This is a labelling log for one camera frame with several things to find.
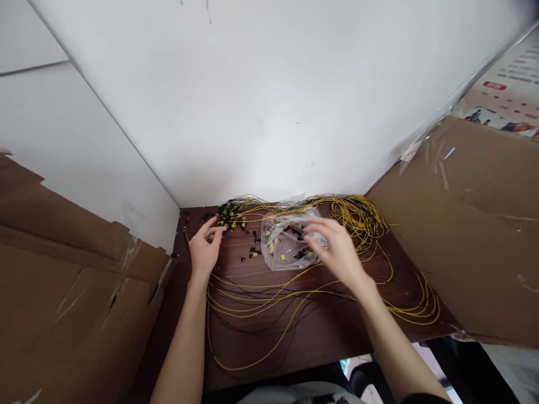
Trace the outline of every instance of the black sleeve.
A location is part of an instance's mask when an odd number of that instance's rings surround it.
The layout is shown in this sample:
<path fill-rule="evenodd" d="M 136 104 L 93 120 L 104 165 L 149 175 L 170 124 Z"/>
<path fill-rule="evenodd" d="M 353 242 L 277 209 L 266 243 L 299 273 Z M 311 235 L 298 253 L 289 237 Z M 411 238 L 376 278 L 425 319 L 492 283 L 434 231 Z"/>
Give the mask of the black sleeve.
<path fill-rule="evenodd" d="M 420 393 L 409 395 L 400 404 L 451 404 L 451 402 L 438 396 Z"/>

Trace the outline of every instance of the cardboard box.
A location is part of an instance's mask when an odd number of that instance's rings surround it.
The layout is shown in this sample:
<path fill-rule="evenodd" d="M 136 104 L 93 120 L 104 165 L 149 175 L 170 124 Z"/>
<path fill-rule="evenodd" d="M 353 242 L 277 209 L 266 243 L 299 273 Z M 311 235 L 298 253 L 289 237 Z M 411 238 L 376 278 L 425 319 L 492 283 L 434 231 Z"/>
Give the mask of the cardboard box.
<path fill-rule="evenodd" d="M 446 117 L 369 197 L 471 337 L 539 348 L 539 144 Z"/>
<path fill-rule="evenodd" d="M 0 401 L 111 403 L 133 382 L 169 257 L 42 180 L 0 155 Z"/>

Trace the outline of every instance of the brown table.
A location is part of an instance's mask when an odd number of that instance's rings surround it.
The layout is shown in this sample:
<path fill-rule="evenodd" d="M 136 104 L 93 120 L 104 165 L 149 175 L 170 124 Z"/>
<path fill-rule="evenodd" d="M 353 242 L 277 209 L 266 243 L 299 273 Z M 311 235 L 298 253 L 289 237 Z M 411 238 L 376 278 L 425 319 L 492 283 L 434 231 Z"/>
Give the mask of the brown table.
<path fill-rule="evenodd" d="M 202 216 L 206 212 L 215 211 L 215 206 L 182 209 L 174 246 L 174 252 L 178 254 L 178 257 L 173 261 L 171 267 L 173 274 L 165 289 L 163 305 L 131 390 L 132 402 L 148 402 L 180 315 L 190 277 L 190 256 L 183 232 L 184 226 L 191 238 L 202 225 Z M 320 211 L 322 215 L 329 216 L 325 207 L 320 207 Z M 250 231 L 249 236 L 246 236 L 239 228 L 225 234 L 214 274 L 224 276 L 238 284 L 253 286 L 282 284 L 298 274 L 297 271 L 271 272 L 261 256 L 249 259 L 250 247 L 259 248 L 260 246 L 260 244 L 254 244 L 253 236 L 253 230 L 260 235 L 260 224 L 249 223 L 247 230 Z M 391 260 L 394 269 L 392 281 L 379 286 L 382 297 L 398 307 L 416 306 L 422 296 L 416 275 L 419 273 L 418 270 L 392 235 L 381 238 L 380 245 Z M 241 257 L 245 257 L 246 261 L 241 262 Z M 388 261 L 379 252 L 370 261 L 364 263 L 364 268 L 376 280 L 383 281 L 390 275 Z M 332 280 L 334 277 L 331 273 L 325 267 L 318 266 L 295 280 L 287 288 L 313 290 Z M 211 282 L 217 286 L 214 278 Z M 232 286 L 223 284 L 221 286 L 237 290 Z M 327 289 L 346 292 L 344 286 L 339 283 Z M 246 308 L 215 291 L 212 292 L 212 296 L 227 307 Z M 209 351 L 206 336 L 204 391 L 211 392 L 372 352 L 371 343 L 354 301 L 325 293 L 312 296 L 313 299 L 306 300 L 298 310 L 291 324 L 293 329 L 287 332 L 278 348 L 259 365 L 248 370 L 235 372 L 222 370 Z M 260 359 L 276 344 L 300 300 L 283 300 L 251 318 L 239 319 L 223 316 L 231 326 L 243 330 L 257 331 L 267 328 L 262 335 L 252 335 L 230 329 L 219 321 L 213 311 L 210 311 L 209 329 L 215 355 L 228 367 L 241 367 Z M 447 335 L 454 331 L 451 324 L 457 324 L 444 306 L 442 306 L 438 321 L 431 325 L 410 324 L 399 318 L 397 322 L 412 342 Z"/>

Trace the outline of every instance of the picture of person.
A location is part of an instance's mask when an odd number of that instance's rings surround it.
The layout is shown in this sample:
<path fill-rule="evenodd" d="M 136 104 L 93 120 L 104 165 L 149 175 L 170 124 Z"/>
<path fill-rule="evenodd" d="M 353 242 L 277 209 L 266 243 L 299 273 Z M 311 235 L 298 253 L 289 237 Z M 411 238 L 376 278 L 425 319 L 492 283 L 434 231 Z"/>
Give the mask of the picture of person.
<path fill-rule="evenodd" d="M 478 109 L 472 114 L 472 116 L 470 116 L 470 121 L 475 122 L 475 123 L 481 123 L 481 121 L 479 120 L 480 115 L 481 115 L 481 110 Z"/>
<path fill-rule="evenodd" d="M 501 130 L 506 132 L 525 132 L 530 129 L 534 129 L 534 125 L 530 125 L 526 122 L 509 122 L 507 125 L 505 125 Z"/>

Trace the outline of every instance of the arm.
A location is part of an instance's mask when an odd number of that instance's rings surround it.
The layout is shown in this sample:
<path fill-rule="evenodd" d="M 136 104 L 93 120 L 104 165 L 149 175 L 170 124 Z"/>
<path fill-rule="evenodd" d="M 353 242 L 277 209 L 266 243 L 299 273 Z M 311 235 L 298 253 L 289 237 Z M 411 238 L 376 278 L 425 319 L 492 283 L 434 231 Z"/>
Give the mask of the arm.
<path fill-rule="evenodd" d="M 376 359 L 397 402 L 415 393 L 449 400 L 440 382 L 386 309 L 374 280 L 363 270 L 346 229 L 330 219 L 312 223 L 305 231 L 323 234 L 329 248 L 322 248 L 312 237 L 306 236 L 305 240 L 358 300 Z"/>
<path fill-rule="evenodd" d="M 150 404 L 192 404 L 202 399 L 206 287 L 225 230 L 225 227 L 210 228 L 215 221 L 214 217 L 206 222 L 189 242 L 191 280 Z"/>

